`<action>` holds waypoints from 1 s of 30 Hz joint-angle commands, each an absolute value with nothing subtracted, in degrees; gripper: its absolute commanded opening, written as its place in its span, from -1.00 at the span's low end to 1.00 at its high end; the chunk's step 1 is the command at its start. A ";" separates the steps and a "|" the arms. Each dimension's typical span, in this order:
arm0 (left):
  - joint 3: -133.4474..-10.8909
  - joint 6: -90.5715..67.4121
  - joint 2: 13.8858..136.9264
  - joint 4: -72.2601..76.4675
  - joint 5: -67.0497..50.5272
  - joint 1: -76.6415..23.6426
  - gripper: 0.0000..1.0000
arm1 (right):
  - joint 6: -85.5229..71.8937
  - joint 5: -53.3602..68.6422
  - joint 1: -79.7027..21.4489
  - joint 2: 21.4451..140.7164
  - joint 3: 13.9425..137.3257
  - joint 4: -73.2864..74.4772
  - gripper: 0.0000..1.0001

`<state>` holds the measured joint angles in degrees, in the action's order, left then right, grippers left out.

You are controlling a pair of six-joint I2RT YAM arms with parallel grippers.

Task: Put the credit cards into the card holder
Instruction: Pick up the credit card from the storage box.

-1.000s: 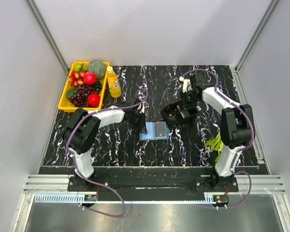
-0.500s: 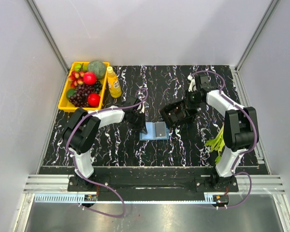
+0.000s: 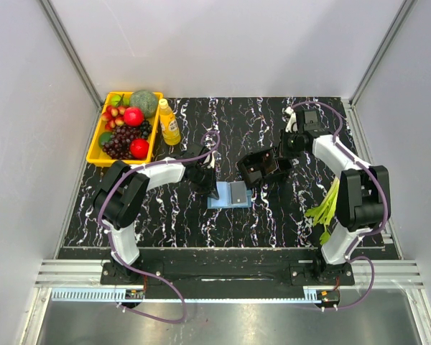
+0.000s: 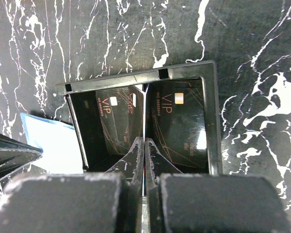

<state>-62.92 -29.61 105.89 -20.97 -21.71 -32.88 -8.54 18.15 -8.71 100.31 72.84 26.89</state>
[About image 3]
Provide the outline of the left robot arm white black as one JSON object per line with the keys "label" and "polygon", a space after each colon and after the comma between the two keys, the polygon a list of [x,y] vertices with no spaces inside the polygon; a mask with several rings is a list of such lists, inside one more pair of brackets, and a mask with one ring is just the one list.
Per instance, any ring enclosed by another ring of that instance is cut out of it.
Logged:
{"label": "left robot arm white black", "polygon": [[176,158],[166,157],[142,165],[117,160],[103,176],[93,197],[93,207],[98,224],[109,235],[111,256],[119,263],[116,275],[124,283],[135,283],[142,273],[136,262],[139,249],[134,222],[147,192],[182,181],[192,183],[203,195],[219,198],[214,150],[194,144]]}

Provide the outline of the blue card holder wallet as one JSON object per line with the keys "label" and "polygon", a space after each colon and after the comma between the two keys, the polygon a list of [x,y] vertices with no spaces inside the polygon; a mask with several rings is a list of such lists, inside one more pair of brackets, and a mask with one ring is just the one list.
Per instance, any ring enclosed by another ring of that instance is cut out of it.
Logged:
{"label": "blue card holder wallet", "polygon": [[208,197],[208,209],[228,209],[228,208],[251,208],[252,206],[252,191],[247,188],[247,202],[243,205],[231,204],[230,183],[232,182],[217,182],[216,187],[219,198]]}

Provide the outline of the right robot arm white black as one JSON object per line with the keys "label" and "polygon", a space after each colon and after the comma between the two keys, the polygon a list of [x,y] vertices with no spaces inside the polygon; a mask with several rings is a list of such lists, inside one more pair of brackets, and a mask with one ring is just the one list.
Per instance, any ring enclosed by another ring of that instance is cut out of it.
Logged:
{"label": "right robot arm white black", "polygon": [[291,158],[308,152],[331,169],[339,180],[335,215],[337,224],[321,246],[323,260],[312,267],[312,276],[323,285],[338,276],[338,268],[362,239],[378,234],[390,217],[389,173],[383,165],[370,165],[352,153],[338,133],[321,127],[318,111],[289,107],[289,120],[281,133],[279,156]]}

